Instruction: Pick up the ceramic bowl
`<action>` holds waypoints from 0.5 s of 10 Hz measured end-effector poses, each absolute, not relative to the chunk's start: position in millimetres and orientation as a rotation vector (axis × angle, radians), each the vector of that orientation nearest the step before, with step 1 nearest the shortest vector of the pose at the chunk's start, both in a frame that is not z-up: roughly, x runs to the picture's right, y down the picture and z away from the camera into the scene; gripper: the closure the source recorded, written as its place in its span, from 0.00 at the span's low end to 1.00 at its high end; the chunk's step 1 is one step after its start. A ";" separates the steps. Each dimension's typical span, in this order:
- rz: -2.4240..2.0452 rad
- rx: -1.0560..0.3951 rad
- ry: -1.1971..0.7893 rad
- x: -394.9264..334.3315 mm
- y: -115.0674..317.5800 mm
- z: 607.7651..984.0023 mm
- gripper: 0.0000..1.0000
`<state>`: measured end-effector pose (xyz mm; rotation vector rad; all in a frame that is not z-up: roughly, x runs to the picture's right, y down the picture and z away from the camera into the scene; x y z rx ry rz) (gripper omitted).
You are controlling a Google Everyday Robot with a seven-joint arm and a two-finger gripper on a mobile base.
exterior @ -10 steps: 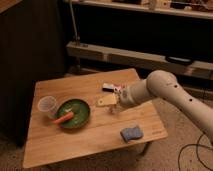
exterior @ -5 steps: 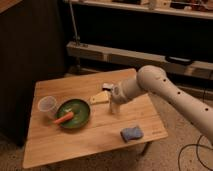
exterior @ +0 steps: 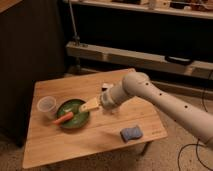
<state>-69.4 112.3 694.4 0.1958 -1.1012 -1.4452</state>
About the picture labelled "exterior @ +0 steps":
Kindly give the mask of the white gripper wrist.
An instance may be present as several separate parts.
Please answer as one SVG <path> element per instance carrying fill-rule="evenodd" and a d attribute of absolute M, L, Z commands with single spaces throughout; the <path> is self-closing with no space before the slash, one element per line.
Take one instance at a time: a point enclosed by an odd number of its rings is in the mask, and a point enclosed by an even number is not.
<path fill-rule="evenodd" d="M 130 99 L 130 95 L 124 90 L 121 83 L 108 88 L 106 91 L 101 93 L 100 100 L 95 97 L 82 104 L 79 107 L 80 112 L 88 112 L 94 109 L 98 109 L 100 103 L 106 110 L 117 108 L 122 103 Z"/>

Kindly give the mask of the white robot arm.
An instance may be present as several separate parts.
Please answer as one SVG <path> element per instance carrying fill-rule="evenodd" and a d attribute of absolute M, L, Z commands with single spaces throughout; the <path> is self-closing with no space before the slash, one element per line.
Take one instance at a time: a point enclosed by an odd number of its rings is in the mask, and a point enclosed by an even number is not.
<path fill-rule="evenodd" d="M 145 73 L 129 72 L 118 84 L 84 103 L 79 111 L 86 112 L 99 107 L 113 110 L 133 97 L 152 103 L 213 149 L 213 115 L 160 90 Z"/>

